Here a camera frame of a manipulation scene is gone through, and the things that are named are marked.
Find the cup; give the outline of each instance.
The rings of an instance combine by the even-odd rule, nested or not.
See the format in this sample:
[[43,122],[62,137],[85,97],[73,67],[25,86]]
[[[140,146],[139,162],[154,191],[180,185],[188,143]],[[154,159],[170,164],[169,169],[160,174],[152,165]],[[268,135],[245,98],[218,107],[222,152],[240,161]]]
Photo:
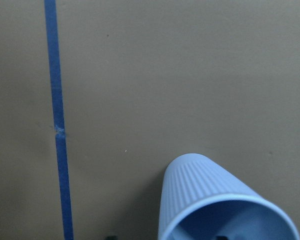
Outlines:
[[158,240],[300,240],[289,216],[206,156],[167,167]]

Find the blue tape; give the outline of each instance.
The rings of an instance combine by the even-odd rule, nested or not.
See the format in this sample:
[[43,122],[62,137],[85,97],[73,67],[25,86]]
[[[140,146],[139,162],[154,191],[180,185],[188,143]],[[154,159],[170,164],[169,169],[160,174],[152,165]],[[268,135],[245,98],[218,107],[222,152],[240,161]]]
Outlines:
[[58,164],[63,235],[65,240],[73,240],[73,224],[69,187],[64,106],[61,85],[61,70],[58,42],[56,0],[44,0],[46,36],[48,44],[50,83]]

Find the ribbed cup side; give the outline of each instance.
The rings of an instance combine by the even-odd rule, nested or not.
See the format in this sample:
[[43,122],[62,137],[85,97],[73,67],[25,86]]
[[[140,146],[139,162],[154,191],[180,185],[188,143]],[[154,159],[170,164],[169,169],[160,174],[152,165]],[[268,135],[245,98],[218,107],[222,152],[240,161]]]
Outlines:
[[159,236],[172,219],[189,205],[220,194],[259,197],[239,179],[203,155],[189,153],[177,157],[164,174]]

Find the light blue plastic cup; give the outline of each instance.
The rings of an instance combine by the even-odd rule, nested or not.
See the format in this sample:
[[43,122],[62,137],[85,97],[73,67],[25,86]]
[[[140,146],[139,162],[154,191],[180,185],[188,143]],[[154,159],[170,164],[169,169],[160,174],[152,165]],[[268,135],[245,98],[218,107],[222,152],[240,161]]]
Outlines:
[[209,158],[189,153],[167,167],[158,240],[300,240],[279,207]]

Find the blue line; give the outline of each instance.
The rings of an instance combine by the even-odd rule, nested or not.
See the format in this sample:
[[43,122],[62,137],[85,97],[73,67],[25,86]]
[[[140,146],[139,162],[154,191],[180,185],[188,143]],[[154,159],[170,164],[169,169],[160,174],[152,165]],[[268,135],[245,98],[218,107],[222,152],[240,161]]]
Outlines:
[[50,83],[58,164],[63,235],[65,240],[73,240],[73,224],[68,174],[64,106],[61,85],[61,70],[58,43],[56,0],[44,0],[46,37],[48,44]]

